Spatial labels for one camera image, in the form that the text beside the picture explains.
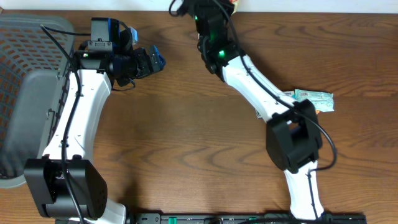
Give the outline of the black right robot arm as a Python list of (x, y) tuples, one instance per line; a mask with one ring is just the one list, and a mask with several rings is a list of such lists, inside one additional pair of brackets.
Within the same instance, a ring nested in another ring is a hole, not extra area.
[(229, 37), (233, 11), (229, 1), (183, 1), (177, 15), (194, 18), (198, 50), (209, 72), (238, 91), (266, 123), (266, 150), (287, 179), (292, 216), (319, 220), (325, 212), (316, 177), (322, 137), (314, 105), (279, 90)]

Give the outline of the white blue snack bag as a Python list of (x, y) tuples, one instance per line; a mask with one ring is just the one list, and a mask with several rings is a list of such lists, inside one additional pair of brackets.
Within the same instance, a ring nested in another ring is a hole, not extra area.
[(231, 4), (234, 5), (234, 11), (233, 14), (237, 12), (238, 6), (239, 6), (239, 0), (229, 0)]

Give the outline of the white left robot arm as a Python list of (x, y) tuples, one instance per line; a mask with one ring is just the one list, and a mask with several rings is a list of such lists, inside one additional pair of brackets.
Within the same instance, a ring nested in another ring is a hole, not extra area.
[(65, 54), (70, 68), (60, 120), (43, 153), (24, 166), (41, 217), (57, 223), (134, 223), (127, 206), (108, 197), (93, 151), (108, 96), (134, 89), (137, 79), (165, 67), (156, 46), (136, 44), (134, 28), (117, 19), (94, 17), (87, 40), (76, 52)]

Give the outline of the orange white small box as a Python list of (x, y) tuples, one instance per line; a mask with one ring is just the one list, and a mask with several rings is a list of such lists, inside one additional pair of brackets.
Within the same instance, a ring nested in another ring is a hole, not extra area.
[(295, 98), (295, 92), (294, 91), (285, 91), (284, 92), (287, 96), (290, 96), (292, 98)]

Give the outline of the green wet wipe packet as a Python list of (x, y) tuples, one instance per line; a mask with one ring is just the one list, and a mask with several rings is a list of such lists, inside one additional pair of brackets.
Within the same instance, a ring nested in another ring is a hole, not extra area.
[(314, 105), (315, 109), (320, 112), (334, 111), (332, 93), (295, 89), (295, 99), (297, 101), (309, 100)]

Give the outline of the dark green round-label packet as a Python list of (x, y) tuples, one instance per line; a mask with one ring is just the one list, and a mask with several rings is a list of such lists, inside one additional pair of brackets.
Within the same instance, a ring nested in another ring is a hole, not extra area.
[(256, 111), (256, 117), (257, 117), (257, 119), (262, 119), (262, 116), (260, 115), (260, 113), (258, 111)]

